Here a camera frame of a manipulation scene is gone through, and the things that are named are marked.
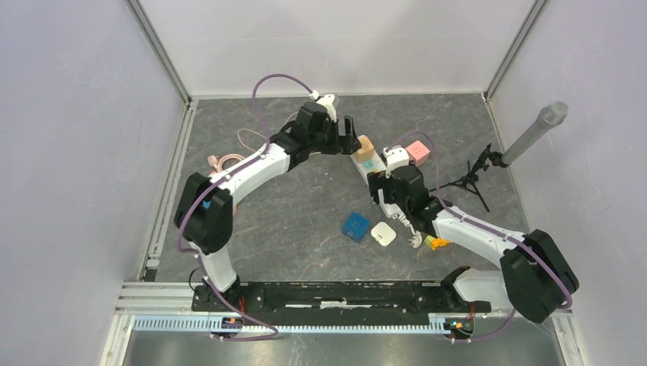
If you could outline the beige dragon cube plug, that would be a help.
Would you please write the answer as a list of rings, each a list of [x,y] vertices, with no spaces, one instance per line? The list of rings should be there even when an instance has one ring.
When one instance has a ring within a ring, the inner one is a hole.
[[[353,154],[354,159],[358,163],[364,163],[371,160],[375,152],[375,147],[372,144],[372,141],[366,135],[361,135],[359,136],[359,142],[360,147]]]

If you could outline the white power strip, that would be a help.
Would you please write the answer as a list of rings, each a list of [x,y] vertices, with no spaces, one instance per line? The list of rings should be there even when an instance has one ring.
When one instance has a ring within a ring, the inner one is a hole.
[[[402,210],[396,204],[385,203],[384,195],[379,191],[379,184],[382,182],[386,173],[386,165],[379,154],[373,152],[371,157],[363,162],[360,162],[355,155],[352,155],[350,158],[364,182],[369,187],[369,194],[372,201],[381,208],[387,218],[397,218],[402,213]]]

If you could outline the pink cube plug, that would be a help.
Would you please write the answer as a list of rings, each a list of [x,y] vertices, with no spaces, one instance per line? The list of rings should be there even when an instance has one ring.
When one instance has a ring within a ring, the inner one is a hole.
[[[405,150],[416,167],[420,167],[424,164],[431,155],[430,149],[419,140],[406,146]]]

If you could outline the white cube plug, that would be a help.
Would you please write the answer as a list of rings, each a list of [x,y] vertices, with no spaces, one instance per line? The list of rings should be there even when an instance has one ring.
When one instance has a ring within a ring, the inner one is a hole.
[[[370,235],[382,247],[388,247],[397,238],[397,233],[383,221],[371,228]]]

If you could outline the blue cube plug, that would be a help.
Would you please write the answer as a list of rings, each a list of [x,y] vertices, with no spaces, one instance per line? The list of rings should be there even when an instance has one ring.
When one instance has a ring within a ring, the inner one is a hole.
[[[359,213],[352,212],[341,227],[341,234],[347,239],[360,243],[369,230],[370,221]]]

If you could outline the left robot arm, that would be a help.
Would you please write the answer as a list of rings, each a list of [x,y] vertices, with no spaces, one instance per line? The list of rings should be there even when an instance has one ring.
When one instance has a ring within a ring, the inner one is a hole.
[[[251,156],[215,175],[194,173],[188,177],[174,224],[179,241],[188,242],[187,251],[198,257],[212,288],[214,305],[227,311],[240,300],[240,291],[234,286],[239,277],[227,248],[233,234],[234,207],[267,181],[306,162],[312,153],[350,156],[360,146],[352,117],[335,119],[331,108],[306,102],[294,120]]]

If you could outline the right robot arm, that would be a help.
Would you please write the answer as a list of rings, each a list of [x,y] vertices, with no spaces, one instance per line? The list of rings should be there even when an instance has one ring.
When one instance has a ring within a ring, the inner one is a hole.
[[[548,233],[505,230],[465,213],[431,194],[413,165],[366,177],[373,201],[397,206],[414,231],[459,244],[495,264],[507,299],[526,319],[541,323],[571,307],[579,281]]]

